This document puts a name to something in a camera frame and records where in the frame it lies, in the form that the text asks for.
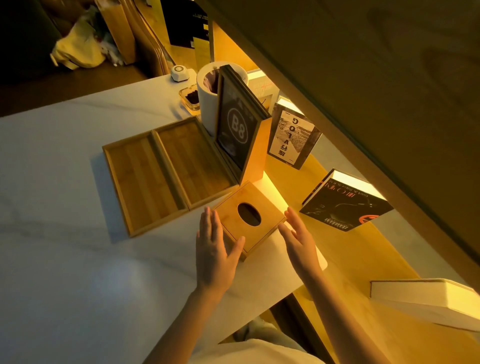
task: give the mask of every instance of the white circle logo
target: white circle logo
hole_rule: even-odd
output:
[[[231,108],[227,114],[228,127],[238,142],[245,144],[248,140],[247,124],[243,115],[236,108]]]

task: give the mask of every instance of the white table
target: white table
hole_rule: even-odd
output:
[[[0,362],[141,363],[195,287],[199,208],[129,239],[102,145],[189,116],[170,76],[0,119]],[[257,185],[279,208],[268,177]],[[276,232],[198,348],[301,285]]]

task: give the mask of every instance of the ashtray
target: ashtray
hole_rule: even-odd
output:
[[[198,100],[197,85],[184,88],[179,92],[180,99],[185,108],[192,115],[198,115],[200,112],[200,102]]]

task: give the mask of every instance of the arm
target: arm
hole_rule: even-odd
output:
[[[227,255],[216,211],[200,219],[196,240],[197,287],[144,364],[186,364],[216,305],[232,284],[245,244],[241,237]]]
[[[384,354],[365,333],[341,301],[334,287],[325,279],[318,264],[315,241],[303,221],[288,208],[287,221],[278,229],[287,244],[287,252],[295,271],[312,295],[335,352],[342,364],[389,363]]]

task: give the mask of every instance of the white shirt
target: white shirt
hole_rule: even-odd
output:
[[[219,344],[192,356],[190,364],[324,364],[313,355],[263,340]]]

